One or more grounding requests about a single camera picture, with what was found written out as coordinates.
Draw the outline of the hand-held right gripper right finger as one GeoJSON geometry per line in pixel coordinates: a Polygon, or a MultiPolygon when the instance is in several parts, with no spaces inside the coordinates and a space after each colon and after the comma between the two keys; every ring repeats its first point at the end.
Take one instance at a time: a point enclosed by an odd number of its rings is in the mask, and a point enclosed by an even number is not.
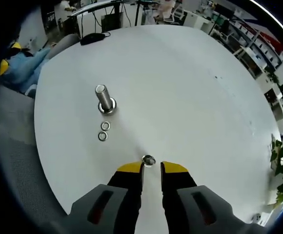
{"type": "Polygon", "coordinates": [[[204,185],[198,186],[188,170],[161,162],[162,206],[171,234],[263,234],[265,228],[245,223],[232,206],[204,185]]]}

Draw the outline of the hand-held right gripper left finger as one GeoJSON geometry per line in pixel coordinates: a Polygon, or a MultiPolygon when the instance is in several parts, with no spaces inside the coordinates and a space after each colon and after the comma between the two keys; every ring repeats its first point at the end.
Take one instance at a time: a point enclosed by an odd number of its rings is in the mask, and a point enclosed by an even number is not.
{"type": "Polygon", "coordinates": [[[70,234],[132,234],[143,186],[141,161],[120,166],[108,184],[100,184],[75,201],[67,217],[70,234]]]}

